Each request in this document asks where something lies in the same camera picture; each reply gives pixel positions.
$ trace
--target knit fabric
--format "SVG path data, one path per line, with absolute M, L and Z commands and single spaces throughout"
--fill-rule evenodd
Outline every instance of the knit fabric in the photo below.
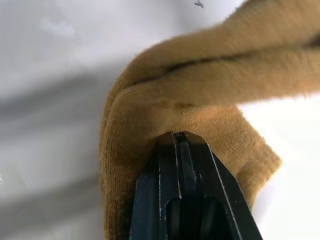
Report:
M 236 104 L 319 91 L 319 33 L 319 0 L 249 0 L 220 25 L 137 56 L 101 123 L 105 239 L 128 239 L 137 177 L 169 131 L 201 136 L 252 207 L 281 160 Z

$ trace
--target black plastic part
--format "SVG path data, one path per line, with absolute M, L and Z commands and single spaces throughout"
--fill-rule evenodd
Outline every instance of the black plastic part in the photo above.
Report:
M 136 184 L 130 240 L 262 240 L 236 179 L 206 142 L 166 133 Z

